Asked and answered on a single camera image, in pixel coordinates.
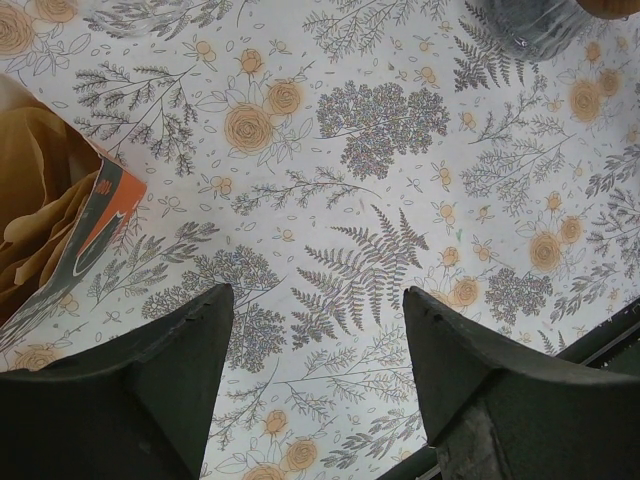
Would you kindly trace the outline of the orange coffee filter box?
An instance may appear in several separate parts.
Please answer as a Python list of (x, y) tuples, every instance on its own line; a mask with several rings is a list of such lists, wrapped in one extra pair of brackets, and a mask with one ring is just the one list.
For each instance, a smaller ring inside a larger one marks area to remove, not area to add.
[(30, 333), (77, 314), (73, 290), (123, 233), (145, 184), (1, 77), (1, 357), (42, 353)]

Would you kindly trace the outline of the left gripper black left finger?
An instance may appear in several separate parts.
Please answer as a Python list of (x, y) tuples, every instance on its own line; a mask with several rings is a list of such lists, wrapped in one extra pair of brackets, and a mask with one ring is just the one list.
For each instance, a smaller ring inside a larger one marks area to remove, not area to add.
[(232, 288), (97, 347), (1, 376), (5, 479), (196, 479), (233, 324)]

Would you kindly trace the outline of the clear glass server pitcher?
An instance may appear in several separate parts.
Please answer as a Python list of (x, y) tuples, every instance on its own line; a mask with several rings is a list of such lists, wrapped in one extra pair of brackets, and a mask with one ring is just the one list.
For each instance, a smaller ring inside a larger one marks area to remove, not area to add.
[(467, 1), (492, 53), (541, 62), (564, 52), (592, 23), (576, 1)]

